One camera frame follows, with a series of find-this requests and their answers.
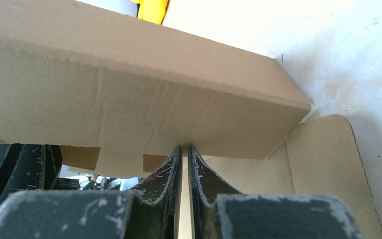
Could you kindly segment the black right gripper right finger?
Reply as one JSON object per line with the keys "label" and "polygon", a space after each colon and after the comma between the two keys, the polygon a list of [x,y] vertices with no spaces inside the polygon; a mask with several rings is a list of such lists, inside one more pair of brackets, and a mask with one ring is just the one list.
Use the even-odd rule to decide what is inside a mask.
{"label": "black right gripper right finger", "polygon": [[361,239],[351,211],[329,195],[248,195],[188,152],[195,239]]}

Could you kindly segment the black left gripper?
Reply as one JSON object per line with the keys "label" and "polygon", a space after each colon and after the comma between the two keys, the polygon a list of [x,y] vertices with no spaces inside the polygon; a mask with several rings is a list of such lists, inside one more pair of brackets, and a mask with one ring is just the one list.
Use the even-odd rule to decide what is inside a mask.
{"label": "black left gripper", "polygon": [[54,189],[62,159],[58,145],[0,144],[0,205],[18,191]]}

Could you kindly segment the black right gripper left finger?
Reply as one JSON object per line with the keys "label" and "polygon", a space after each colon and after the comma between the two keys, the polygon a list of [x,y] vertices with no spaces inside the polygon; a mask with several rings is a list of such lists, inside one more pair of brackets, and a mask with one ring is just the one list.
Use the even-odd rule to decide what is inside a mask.
{"label": "black right gripper left finger", "polygon": [[126,191],[31,190],[0,206],[0,239],[176,239],[182,151]]}

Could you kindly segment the brown cardboard box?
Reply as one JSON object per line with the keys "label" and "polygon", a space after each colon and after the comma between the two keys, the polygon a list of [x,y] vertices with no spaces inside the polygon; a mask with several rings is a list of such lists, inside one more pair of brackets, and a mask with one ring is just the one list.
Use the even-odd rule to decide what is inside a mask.
{"label": "brown cardboard box", "polygon": [[334,196],[382,239],[351,124],[300,123],[309,110],[274,59],[75,0],[0,0],[0,144],[60,146],[50,190],[126,191],[195,147],[244,194]]}

